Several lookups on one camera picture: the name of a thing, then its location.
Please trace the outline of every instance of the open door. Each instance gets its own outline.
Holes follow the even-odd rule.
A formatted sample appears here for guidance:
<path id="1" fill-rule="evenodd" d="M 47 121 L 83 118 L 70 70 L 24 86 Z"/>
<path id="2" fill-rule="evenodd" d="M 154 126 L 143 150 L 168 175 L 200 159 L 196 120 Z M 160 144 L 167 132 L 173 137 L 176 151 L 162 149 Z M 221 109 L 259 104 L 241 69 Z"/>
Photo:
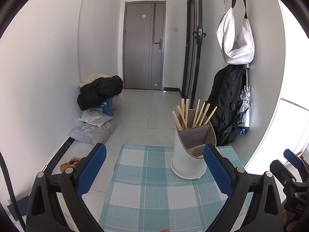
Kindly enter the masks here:
<path id="1" fill-rule="evenodd" d="M 200 50 L 203 38 L 203 7 L 202 0 L 188 0 L 187 3 L 187 40 L 186 55 L 183 70 L 181 96 L 189 99 L 193 108 L 198 70 L 200 67 Z"/>

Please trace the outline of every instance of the checkered tablecloth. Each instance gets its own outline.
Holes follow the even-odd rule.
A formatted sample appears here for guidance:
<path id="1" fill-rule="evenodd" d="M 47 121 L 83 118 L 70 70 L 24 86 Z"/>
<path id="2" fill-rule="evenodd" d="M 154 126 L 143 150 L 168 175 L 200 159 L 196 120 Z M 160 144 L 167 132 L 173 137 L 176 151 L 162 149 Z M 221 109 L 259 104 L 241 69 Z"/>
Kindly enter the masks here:
<path id="1" fill-rule="evenodd" d="M 217 147 L 242 166 L 231 146 Z M 196 180 L 174 174 L 174 148 L 124 144 L 105 197 L 99 224 L 105 232 L 205 231 L 222 208 L 222 194 L 209 169 Z M 249 195 L 242 216 L 250 204 Z"/>

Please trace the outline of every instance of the beige cloth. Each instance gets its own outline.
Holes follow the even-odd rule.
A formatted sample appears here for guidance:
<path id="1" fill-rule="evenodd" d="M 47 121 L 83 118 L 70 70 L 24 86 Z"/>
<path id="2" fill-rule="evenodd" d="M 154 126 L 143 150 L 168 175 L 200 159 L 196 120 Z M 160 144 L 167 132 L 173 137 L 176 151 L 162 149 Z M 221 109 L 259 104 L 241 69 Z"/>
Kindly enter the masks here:
<path id="1" fill-rule="evenodd" d="M 83 86 L 92 83 L 93 81 L 95 81 L 98 78 L 108 78 L 108 75 L 104 75 L 104 74 L 99 74 L 99 73 L 93 73 L 91 75 L 89 75 L 88 77 L 86 77 L 81 83 L 79 83 L 79 88 L 82 88 Z"/>

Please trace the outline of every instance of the silver screw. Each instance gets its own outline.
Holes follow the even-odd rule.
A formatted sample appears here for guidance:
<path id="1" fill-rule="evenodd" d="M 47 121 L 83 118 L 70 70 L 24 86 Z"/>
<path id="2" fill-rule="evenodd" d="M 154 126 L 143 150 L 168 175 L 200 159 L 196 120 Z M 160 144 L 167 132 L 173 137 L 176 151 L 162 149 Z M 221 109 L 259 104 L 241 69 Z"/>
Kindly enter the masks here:
<path id="1" fill-rule="evenodd" d="M 39 172 L 38 174 L 37 174 L 37 177 L 38 178 L 42 178 L 44 176 L 44 172 Z"/>
<path id="2" fill-rule="evenodd" d="M 269 178 L 271 178 L 271 177 L 272 177 L 272 172 L 267 171 L 267 172 L 266 172 L 266 176 L 269 177 Z"/>
<path id="3" fill-rule="evenodd" d="M 69 174 L 69 173 L 72 173 L 73 172 L 73 168 L 71 167 L 68 167 L 66 170 L 65 170 L 65 173 Z"/>
<path id="4" fill-rule="evenodd" d="M 243 167 L 237 167 L 236 170 L 239 173 L 244 173 L 245 172 L 245 169 Z"/>

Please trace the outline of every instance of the door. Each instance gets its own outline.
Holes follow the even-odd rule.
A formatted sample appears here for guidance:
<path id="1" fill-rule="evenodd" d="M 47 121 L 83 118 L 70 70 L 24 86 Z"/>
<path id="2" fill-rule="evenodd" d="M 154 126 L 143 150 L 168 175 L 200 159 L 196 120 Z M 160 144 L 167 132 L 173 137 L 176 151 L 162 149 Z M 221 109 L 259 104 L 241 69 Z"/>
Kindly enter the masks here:
<path id="1" fill-rule="evenodd" d="M 127 3 L 124 87 L 162 89 L 165 3 Z"/>
<path id="2" fill-rule="evenodd" d="M 194 26 L 193 24 L 193 2 L 194 2 Z M 200 50 L 203 38 L 203 7 L 202 0 L 188 0 L 187 4 L 187 41 L 186 58 L 183 71 L 182 96 L 190 101 L 190 108 L 193 108 L 198 71 L 200 67 Z"/>

